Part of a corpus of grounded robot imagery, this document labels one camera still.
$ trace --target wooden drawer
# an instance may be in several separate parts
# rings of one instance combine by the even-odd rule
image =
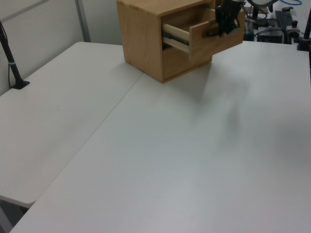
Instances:
[[[239,14],[240,28],[224,37],[208,36],[218,30],[215,10],[199,5],[164,16],[162,42],[189,54],[189,62],[196,64],[212,55],[240,44],[244,34],[245,13]]]
[[[218,52],[242,43],[240,29],[220,38],[207,36],[218,30],[215,0],[117,0],[126,62],[161,83],[212,61]],[[162,36],[169,33],[179,39]]]

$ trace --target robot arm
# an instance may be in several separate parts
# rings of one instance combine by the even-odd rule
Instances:
[[[278,0],[247,0],[255,7],[270,6]],[[217,6],[215,10],[216,22],[218,23],[218,34],[233,33],[240,26],[238,22],[238,14],[245,4],[246,0],[223,0],[221,6]]]

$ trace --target white table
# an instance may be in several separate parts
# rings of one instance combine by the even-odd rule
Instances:
[[[0,97],[0,200],[30,207],[143,73],[77,43]]]
[[[310,90],[280,44],[143,75],[12,233],[309,233]]]

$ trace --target wooden box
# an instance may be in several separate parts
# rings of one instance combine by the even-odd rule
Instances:
[[[117,7],[126,62],[161,83],[209,64],[214,54],[243,41],[243,11],[237,32],[207,36],[218,29],[215,0],[117,0]]]

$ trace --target black cable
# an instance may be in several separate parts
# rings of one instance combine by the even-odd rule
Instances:
[[[251,6],[251,7],[249,8],[249,12],[252,11],[252,7],[253,7],[253,6]],[[249,30],[249,24],[250,24],[250,21],[248,21],[248,25],[247,25],[247,26],[248,26],[248,30]]]
[[[10,64],[8,64],[8,81],[9,81],[9,87],[11,89],[12,87],[11,87],[11,83],[10,83]]]
[[[267,33],[267,32],[273,32],[273,31],[281,31],[282,29],[269,29],[269,30],[264,30],[264,31],[261,31],[259,33],[256,33],[256,35],[259,35],[259,34],[262,34],[262,33]]]
[[[265,14],[265,17],[264,18],[253,18],[253,16],[250,16],[250,12],[251,12],[251,9],[252,9],[253,5],[251,5],[251,7],[249,8],[249,13],[247,12],[246,8],[244,5],[242,5],[242,8],[243,10],[245,11],[245,14],[246,14],[246,17],[253,20],[253,21],[257,21],[259,19],[266,19],[268,17],[268,15],[260,8],[258,8],[261,12],[263,12]]]
[[[250,21],[250,20],[245,20],[245,22],[248,23],[247,27],[248,27],[248,29],[249,29],[249,24],[250,24],[250,23],[253,23],[253,22]],[[257,36],[255,36],[254,32],[251,31],[251,33],[252,33],[252,35],[253,35],[254,37],[256,37],[256,39],[257,39]]]
[[[4,29],[4,27],[3,27],[2,24],[1,24],[1,28],[2,28],[2,30],[3,30],[3,32],[4,32],[5,40],[8,41],[8,36],[6,35],[6,31],[5,31],[5,29]]]

